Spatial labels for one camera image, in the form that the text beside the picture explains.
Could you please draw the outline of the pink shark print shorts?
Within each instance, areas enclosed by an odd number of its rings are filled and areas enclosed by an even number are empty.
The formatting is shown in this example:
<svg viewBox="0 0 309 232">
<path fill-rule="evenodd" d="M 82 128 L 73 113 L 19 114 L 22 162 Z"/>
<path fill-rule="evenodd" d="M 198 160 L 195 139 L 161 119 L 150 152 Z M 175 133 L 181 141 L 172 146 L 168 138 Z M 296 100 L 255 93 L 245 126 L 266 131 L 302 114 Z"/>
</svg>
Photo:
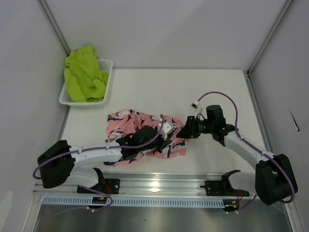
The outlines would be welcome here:
<svg viewBox="0 0 309 232">
<path fill-rule="evenodd" d="M 162 149 L 162 152 L 150 150 L 143 151 L 140 152 L 136 157 L 121 157 L 120 160 L 115 162 L 104 162 L 104 165 L 127 165 L 139 161 L 144 156 L 150 156 L 159 159 L 170 159 L 186 155 L 188 140 L 176 137 L 176 134 L 182 129 L 183 123 L 181 120 L 172 116 L 164 116 L 164 121 L 171 122 L 175 128 L 175 131 L 165 140 L 167 145 Z M 130 133 L 135 133 L 142 127 L 155 128 L 159 123 L 161 123 L 160 116 L 149 115 L 133 109 L 124 109 L 122 111 L 109 114 L 106 127 L 106 141 L 116 141 L 117 139 L 125 137 Z"/>
</svg>

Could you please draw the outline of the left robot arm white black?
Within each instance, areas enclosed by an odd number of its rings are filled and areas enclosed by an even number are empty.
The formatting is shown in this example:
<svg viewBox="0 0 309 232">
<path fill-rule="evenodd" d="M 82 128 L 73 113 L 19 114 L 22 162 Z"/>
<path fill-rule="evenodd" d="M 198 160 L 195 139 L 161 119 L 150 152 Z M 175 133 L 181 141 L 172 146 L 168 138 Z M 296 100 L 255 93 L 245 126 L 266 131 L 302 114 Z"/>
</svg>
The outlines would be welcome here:
<svg viewBox="0 0 309 232">
<path fill-rule="evenodd" d="M 155 128 L 144 126 L 135 133 L 94 147 L 74 147 L 66 140 L 60 140 L 38 157 L 38 167 L 33 177 L 41 180 L 45 189 L 72 184 L 77 185 L 78 193 L 107 193 L 108 184 L 102 171 L 84 166 L 136 161 L 144 151 L 162 151 L 167 137 L 166 130 L 160 124 Z"/>
</svg>

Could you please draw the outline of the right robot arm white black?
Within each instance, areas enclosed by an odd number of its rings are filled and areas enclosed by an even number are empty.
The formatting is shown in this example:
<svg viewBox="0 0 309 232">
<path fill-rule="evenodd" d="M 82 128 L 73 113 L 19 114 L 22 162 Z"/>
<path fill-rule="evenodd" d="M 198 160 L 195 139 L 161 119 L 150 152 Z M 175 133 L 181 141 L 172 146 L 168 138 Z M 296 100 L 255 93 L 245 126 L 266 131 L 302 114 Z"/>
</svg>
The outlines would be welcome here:
<svg viewBox="0 0 309 232">
<path fill-rule="evenodd" d="M 188 116 L 186 124 L 176 135 L 178 138 L 195 139 L 210 134 L 220 143 L 243 158 L 254 173 L 232 170 L 222 175 L 220 188 L 226 195 L 237 190 L 256 194 L 266 205 L 276 202 L 290 203 L 298 192 L 298 186 L 289 158 L 263 150 L 245 137 L 236 127 L 227 124 L 219 105 L 206 108 L 207 117 Z"/>
</svg>

